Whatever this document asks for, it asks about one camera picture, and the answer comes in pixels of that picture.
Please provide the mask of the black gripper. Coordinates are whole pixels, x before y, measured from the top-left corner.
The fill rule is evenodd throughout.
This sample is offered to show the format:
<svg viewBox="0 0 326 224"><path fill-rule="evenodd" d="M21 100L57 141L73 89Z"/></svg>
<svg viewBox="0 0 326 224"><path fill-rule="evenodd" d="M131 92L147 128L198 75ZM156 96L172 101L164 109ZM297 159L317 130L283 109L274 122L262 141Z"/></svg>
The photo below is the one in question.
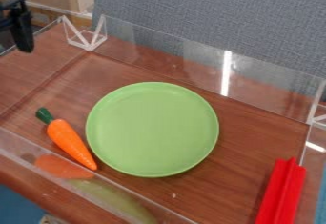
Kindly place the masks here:
<svg viewBox="0 0 326 224"><path fill-rule="evenodd" d="M15 44L20 51L31 53L35 48L32 15L25 0L0 2L0 31L11 29Z"/></svg>

